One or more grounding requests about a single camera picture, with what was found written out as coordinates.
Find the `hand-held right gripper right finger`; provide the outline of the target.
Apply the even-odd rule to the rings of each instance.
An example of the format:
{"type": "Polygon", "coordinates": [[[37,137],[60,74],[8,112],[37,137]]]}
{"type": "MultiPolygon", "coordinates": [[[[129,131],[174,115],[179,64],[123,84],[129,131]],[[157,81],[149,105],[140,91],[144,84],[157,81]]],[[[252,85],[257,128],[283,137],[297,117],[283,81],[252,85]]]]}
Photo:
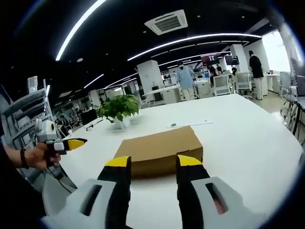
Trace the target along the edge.
{"type": "Polygon", "coordinates": [[[176,157],[177,199],[184,229],[241,229],[247,209],[234,189],[211,177],[202,162],[190,156],[176,157]]]}

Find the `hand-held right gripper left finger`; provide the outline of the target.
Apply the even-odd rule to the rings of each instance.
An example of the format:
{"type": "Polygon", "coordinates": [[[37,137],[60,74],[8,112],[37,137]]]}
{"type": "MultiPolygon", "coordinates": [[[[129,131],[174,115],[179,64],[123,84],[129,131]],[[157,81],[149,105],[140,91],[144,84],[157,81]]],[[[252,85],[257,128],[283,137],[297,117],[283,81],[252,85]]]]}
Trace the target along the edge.
{"type": "Polygon", "coordinates": [[[126,229],[131,200],[131,157],[108,161],[97,179],[70,194],[59,213],[41,219],[45,229],[126,229]]]}

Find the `person's left hand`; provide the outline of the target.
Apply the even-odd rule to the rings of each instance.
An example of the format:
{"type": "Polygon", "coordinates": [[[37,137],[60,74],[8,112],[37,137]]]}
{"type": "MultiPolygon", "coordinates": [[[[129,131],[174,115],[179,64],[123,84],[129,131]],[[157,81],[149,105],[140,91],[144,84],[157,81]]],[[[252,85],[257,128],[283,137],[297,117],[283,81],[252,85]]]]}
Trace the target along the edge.
{"type": "Polygon", "coordinates": [[[34,148],[24,152],[25,162],[28,167],[44,170],[48,167],[58,167],[61,156],[50,151],[45,143],[38,143],[34,148]]]}

